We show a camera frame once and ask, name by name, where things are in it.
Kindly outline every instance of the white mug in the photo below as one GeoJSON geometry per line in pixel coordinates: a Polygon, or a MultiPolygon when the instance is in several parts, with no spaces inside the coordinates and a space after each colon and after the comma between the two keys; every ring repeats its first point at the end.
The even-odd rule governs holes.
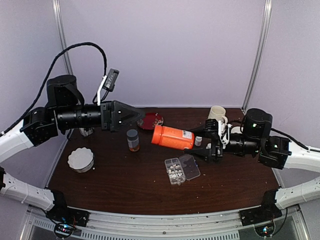
{"type": "Polygon", "coordinates": [[[222,121],[225,124],[228,123],[228,118],[226,117],[226,110],[222,106],[212,106],[209,112],[208,119],[215,119],[217,121],[222,121]]]}

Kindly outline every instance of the small bottle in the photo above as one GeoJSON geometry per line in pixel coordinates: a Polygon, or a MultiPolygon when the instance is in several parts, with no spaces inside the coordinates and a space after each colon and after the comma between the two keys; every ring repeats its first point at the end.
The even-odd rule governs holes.
{"type": "Polygon", "coordinates": [[[201,142],[202,142],[202,137],[201,136],[196,136],[195,140],[194,140],[194,145],[199,147],[199,146],[201,146],[201,142]]]}
{"type": "Polygon", "coordinates": [[[140,149],[138,131],[130,129],[126,132],[128,146],[131,152],[137,152],[140,149]]]}

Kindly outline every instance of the orange bottle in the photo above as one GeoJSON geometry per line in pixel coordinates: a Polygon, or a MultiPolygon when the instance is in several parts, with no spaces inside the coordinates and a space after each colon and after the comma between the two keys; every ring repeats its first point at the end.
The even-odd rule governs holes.
{"type": "Polygon", "coordinates": [[[194,142],[192,132],[160,125],[155,126],[151,140],[152,144],[179,150],[192,149],[194,142]]]}

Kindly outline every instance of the small white bottle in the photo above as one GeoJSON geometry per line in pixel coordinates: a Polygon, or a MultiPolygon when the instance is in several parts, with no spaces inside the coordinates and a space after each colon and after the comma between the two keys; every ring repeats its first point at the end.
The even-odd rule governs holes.
{"type": "Polygon", "coordinates": [[[202,142],[202,137],[201,136],[196,136],[195,140],[194,140],[194,145],[199,147],[199,146],[201,146],[201,142],[202,142]]]}

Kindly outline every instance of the dark wooden tabletop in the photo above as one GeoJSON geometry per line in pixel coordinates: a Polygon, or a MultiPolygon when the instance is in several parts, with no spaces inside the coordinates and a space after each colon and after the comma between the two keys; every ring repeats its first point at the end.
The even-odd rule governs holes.
{"type": "MultiPolygon", "coordinates": [[[[203,124],[208,108],[146,108],[164,117],[164,125],[191,129],[203,124]]],[[[240,109],[229,108],[229,120],[242,119],[240,109]]],[[[140,150],[128,148],[126,131],[99,128],[88,138],[75,130],[57,164],[50,189],[62,191],[69,206],[88,210],[139,215],[212,213],[257,206],[264,192],[278,187],[271,168],[251,156],[225,154],[219,164],[197,159],[201,175],[171,185],[164,161],[183,152],[151,144],[153,132],[138,129],[140,150]],[[95,155],[94,170],[77,173],[69,168],[69,154],[87,147],[95,155]]]]}

